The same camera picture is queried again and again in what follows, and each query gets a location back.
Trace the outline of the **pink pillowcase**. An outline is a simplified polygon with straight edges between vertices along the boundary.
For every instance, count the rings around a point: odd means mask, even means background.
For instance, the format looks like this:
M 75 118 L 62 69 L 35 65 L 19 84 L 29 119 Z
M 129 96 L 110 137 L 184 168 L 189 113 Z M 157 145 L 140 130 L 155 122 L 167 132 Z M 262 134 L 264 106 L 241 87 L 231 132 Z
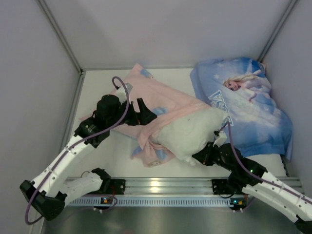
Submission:
M 98 102 L 97 111 L 102 115 L 99 120 L 95 120 L 94 114 L 81 118 L 75 133 L 82 138 L 92 135 L 91 128 L 86 127 L 88 123 L 99 126 L 102 131 L 115 124 L 127 110 L 125 118 L 115 130 L 138 141 L 139 147 L 133 156 L 141 158 L 146 167 L 166 163 L 177 154 L 156 141 L 161 129 L 189 114 L 210 110 L 210 106 L 155 80 L 139 64 L 132 68 L 123 81 L 130 103 L 117 100 L 118 91 L 122 92 L 123 87 L 116 87 L 111 94 L 103 96 Z

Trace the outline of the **white pillow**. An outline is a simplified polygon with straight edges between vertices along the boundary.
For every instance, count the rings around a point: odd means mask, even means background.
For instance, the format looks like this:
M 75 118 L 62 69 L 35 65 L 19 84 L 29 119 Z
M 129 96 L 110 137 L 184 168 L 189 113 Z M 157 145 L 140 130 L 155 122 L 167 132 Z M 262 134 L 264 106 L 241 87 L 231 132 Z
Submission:
M 213 140 L 214 131 L 221 128 L 227 116 L 227 112 L 215 107 L 197 110 L 164 126 L 156 140 L 179 160 L 195 166 L 199 162 L 192 155 Z

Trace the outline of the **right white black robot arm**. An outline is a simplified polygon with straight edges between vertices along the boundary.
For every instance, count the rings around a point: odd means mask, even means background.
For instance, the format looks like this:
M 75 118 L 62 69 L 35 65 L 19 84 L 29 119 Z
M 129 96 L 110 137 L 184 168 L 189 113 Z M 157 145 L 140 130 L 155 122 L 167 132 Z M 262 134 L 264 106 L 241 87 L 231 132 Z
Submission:
M 258 162 L 242 156 L 231 144 L 219 147 L 209 142 L 192 158 L 205 166 L 216 164 L 230 171 L 227 183 L 232 190 L 251 195 L 275 208 L 300 232 L 312 232 L 312 199 L 282 182 Z

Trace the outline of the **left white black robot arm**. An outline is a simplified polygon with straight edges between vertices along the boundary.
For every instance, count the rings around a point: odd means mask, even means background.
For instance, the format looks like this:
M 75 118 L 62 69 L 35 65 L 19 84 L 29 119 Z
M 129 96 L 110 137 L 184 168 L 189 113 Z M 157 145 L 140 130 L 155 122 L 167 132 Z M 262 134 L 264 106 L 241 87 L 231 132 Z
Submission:
M 71 171 L 122 124 L 147 125 L 157 118 L 137 99 L 139 111 L 128 99 L 104 95 L 92 115 L 82 121 L 70 141 L 54 161 L 33 180 L 25 180 L 20 190 L 28 202 L 47 221 L 55 219 L 72 201 L 86 194 L 103 194 L 110 190 L 111 177 L 104 169 L 95 168 L 86 176 L 66 183 Z

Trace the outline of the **blue Elsa pillow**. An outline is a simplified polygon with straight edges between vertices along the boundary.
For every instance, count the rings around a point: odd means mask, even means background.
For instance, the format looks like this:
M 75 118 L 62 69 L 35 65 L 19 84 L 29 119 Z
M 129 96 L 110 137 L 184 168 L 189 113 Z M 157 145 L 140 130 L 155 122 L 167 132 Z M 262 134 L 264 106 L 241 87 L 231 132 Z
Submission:
M 243 156 L 279 154 L 291 159 L 293 125 L 271 98 L 265 66 L 251 58 L 211 59 L 190 73 L 195 96 L 228 113 L 234 146 Z

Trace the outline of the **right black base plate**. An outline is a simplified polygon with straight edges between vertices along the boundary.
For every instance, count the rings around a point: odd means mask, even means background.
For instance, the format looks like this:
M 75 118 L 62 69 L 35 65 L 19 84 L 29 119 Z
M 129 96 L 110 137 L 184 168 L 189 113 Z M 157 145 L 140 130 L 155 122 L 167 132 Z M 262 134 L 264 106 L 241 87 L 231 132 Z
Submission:
M 226 179 L 212 179 L 213 194 L 218 195 L 221 198 L 227 199 L 234 195 L 242 195 L 243 193 L 239 190 L 231 187 Z

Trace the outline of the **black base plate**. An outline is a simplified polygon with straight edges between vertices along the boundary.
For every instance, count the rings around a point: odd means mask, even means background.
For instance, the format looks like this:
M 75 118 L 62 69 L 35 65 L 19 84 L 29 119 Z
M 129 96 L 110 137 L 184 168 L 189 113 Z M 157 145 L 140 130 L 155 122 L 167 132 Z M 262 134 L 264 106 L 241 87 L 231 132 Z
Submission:
M 231 187 L 226 179 L 212 179 L 213 194 L 218 195 L 221 198 L 227 199 L 234 195 L 242 195 L 243 193 L 239 190 Z
M 126 180 L 125 179 L 111 179 L 109 187 L 106 190 L 108 195 L 124 195 Z

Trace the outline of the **aluminium mounting rail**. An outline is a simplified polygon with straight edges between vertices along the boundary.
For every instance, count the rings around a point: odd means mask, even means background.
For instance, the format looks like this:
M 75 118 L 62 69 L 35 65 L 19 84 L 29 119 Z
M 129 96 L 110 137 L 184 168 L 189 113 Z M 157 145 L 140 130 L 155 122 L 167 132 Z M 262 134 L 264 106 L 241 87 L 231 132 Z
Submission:
M 124 196 L 213 195 L 213 177 L 128 177 Z

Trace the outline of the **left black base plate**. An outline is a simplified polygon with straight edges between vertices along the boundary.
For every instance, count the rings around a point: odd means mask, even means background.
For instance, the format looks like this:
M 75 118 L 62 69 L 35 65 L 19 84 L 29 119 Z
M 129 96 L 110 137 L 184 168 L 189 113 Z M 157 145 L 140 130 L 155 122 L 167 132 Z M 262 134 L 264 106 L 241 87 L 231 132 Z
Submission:
M 125 179 L 111 179 L 109 187 L 106 190 L 108 195 L 124 195 L 126 180 Z

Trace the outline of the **left aluminium frame post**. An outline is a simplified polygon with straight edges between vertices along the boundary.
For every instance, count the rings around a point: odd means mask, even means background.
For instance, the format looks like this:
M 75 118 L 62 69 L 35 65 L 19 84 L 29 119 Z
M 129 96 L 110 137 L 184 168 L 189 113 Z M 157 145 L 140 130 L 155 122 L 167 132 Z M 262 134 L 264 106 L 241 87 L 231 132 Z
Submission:
M 73 53 L 73 50 L 71 49 L 61 27 L 57 23 L 57 20 L 50 10 L 50 7 L 48 6 L 47 2 L 45 0 L 35 0 L 35 2 L 38 4 L 39 8 L 43 12 L 44 16 L 48 20 L 49 24 L 51 25 L 54 33 L 56 34 L 57 38 L 59 39 L 61 45 L 63 46 L 63 49 L 65 50 L 66 54 L 70 58 L 70 61 L 74 65 L 75 69 L 78 71 L 79 74 L 83 73 L 83 69 L 80 66 L 76 56 Z

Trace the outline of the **aluminium frame post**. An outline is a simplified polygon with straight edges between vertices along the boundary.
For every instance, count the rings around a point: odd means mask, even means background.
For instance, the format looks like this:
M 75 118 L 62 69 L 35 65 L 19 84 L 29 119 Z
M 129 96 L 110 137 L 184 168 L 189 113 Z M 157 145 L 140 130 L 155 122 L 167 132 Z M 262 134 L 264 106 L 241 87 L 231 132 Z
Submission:
M 45 0 L 35 0 L 35 2 L 38 4 L 39 8 L 43 12 L 44 16 L 48 20 L 49 24 L 51 25 L 54 33 L 56 34 L 57 38 L 59 39 L 61 45 L 63 46 L 63 49 L 65 50 L 66 54 L 70 58 L 70 61 L 74 65 L 75 69 L 78 71 L 79 74 L 83 73 L 83 69 L 80 66 L 76 56 L 73 53 L 73 50 L 71 49 L 61 27 L 57 23 L 57 20 L 50 10 L 50 7 L 48 6 L 47 2 Z
M 263 47 L 263 49 L 262 49 L 262 51 L 261 51 L 261 53 L 257 59 L 258 61 L 264 60 L 264 58 L 267 55 L 267 53 L 269 52 L 271 46 L 273 45 L 273 43 L 277 39 L 277 37 L 278 37 L 280 31 L 282 30 L 283 26 L 287 22 L 289 16 L 294 11 L 294 9 L 296 8 L 296 6 L 298 5 L 299 2 L 300 2 L 300 0 L 290 0 L 289 1 L 286 9 L 283 11 L 283 14 L 279 18 L 279 20 L 278 20 L 277 24 L 275 25 L 272 33 L 270 34 L 268 40 L 266 41 L 265 46 Z

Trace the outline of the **right aluminium frame post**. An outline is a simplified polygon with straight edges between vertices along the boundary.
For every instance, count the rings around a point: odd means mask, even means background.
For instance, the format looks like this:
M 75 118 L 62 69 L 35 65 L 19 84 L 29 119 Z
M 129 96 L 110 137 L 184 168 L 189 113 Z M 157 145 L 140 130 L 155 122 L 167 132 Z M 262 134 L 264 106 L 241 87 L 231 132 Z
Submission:
M 271 46 L 273 45 L 273 43 L 277 39 L 277 37 L 278 37 L 280 31 L 282 30 L 283 26 L 287 22 L 289 16 L 294 11 L 294 9 L 296 8 L 296 6 L 298 5 L 299 2 L 300 2 L 300 0 L 290 0 L 289 1 L 286 9 L 283 11 L 283 14 L 279 18 L 279 20 L 278 20 L 277 24 L 275 25 L 272 33 L 270 34 L 268 40 L 266 41 L 265 46 L 263 47 L 263 49 L 262 49 L 262 51 L 261 51 L 261 53 L 257 59 L 258 61 L 264 60 L 264 58 L 267 55 L 267 53 L 269 52 Z

